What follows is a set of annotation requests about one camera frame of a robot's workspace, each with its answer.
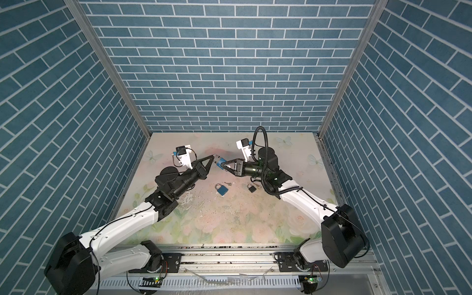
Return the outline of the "black padlock with keys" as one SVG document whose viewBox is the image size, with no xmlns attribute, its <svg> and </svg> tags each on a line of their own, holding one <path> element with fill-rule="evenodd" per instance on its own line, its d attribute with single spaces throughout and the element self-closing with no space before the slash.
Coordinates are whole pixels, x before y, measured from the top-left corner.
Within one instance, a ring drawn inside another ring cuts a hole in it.
<svg viewBox="0 0 472 295">
<path fill-rule="evenodd" d="M 248 184 L 247 185 L 247 188 L 248 190 L 251 192 L 251 193 L 255 193 L 258 189 L 260 189 L 260 185 L 258 184 Z"/>
</svg>

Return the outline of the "blue padlock with key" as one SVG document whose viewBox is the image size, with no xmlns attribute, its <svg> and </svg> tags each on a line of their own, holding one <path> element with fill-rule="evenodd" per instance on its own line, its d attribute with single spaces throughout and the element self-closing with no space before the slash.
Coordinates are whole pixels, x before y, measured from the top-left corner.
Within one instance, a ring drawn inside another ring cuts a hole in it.
<svg viewBox="0 0 472 295">
<path fill-rule="evenodd" d="M 220 169 L 223 170 L 224 168 L 222 167 L 222 164 L 226 162 L 226 159 L 216 155 L 215 158 L 214 158 L 214 162 L 215 162 L 217 167 L 219 167 Z"/>
</svg>

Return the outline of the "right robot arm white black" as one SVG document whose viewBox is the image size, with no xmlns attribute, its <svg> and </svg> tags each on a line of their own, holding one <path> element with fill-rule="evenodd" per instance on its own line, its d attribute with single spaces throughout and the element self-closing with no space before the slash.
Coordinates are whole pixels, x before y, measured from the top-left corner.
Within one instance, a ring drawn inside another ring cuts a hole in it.
<svg viewBox="0 0 472 295">
<path fill-rule="evenodd" d="M 263 134 L 264 144 L 255 151 L 254 139 Z M 249 177 L 260 182 L 264 191 L 296 207 L 321 229 L 320 240 L 303 241 L 293 254 L 293 261 L 301 270 L 306 270 L 316 261 L 326 260 L 344 268 L 351 260 L 363 257 L 371 248 L 361 228 L 355 210 L 344 204 L 331 204 L 306 191 L 293 177 L 279 166 L 275 151 L 269 146 L 267 132 L 259 126 L 253 140 L 244 138 L 237 142 L 243 158 L 226 161 L 217 160 L 217 165 L 236 177 Z"/>
</svg>

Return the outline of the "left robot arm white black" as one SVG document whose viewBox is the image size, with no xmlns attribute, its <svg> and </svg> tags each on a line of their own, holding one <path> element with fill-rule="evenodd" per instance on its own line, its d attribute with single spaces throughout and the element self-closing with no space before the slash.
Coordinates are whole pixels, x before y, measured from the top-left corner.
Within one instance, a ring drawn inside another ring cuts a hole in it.
<svg viewBox="0 0 472 295">
<path fill-rule="evenodd" d="M 45 267 L 44 275 L 59 295 L 83 295 L 96 281 L 128 270 L 161 267 L 161 250 L 151 241 L 127 250 L 112 252 L 134 233 L 167 217 L 178 199 L 196 182 L 207 178 L 214 156 L 191 163 L 180 172 L 166 167 L 156 176 L 157 189 L 130 212 L 83 234 L 69 232 L 59 238 Z"/>
</svg>

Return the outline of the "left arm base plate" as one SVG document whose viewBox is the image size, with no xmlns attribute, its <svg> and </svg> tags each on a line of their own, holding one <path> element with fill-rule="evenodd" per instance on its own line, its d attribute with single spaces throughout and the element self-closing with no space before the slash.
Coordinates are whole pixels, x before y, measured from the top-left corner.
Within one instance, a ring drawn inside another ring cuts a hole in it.
<svg viewBox="0 0 472 295">
<path fill-rule="evenodd" d="M 153 256 L 143 268 L 130 270 L 132 274 L 176 274 L 179 272 L 182 254 L 180 253 L 164 253 Z"/>
</svg>

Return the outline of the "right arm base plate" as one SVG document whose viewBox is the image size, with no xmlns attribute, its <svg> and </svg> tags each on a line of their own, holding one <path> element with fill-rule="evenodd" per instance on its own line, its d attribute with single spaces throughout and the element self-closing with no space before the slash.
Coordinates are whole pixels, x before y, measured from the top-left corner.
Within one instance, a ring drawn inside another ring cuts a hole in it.
<svg viewBox="0 0 472 295">
<path fill-rule="evenodd" d="M 327 272 L 327 261 L 308 263 L 299 253 L 275 252 L 273 258 L 280 272 Z"/>
</svg>

